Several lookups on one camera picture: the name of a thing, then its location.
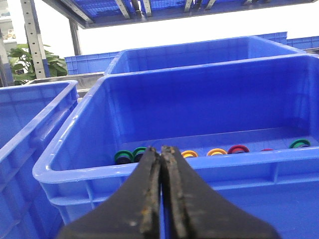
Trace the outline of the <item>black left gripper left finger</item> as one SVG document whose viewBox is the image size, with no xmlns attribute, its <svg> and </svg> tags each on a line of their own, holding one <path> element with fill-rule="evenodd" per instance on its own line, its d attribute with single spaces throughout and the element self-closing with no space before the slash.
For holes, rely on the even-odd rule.
<svg viewBox="0 0 319 239">
<path fill-rule="evenodd" d="M 145 150 L 124 184 L 93 211 L 64 226 L 59 239 L 160 238 L 160 156 Z"/>
</svg>

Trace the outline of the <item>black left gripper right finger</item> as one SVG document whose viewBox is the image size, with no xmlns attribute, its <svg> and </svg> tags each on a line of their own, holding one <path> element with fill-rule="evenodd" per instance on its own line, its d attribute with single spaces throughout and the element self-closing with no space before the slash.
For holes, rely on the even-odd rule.
<svg viewBox="0 0 319 239">
<path fill-rule="evenodd" d="M 168 239 L 279 239 L 269 223 L 213 190 L 178 148 L 163 146 L 162 198 Z"/>
</svg>

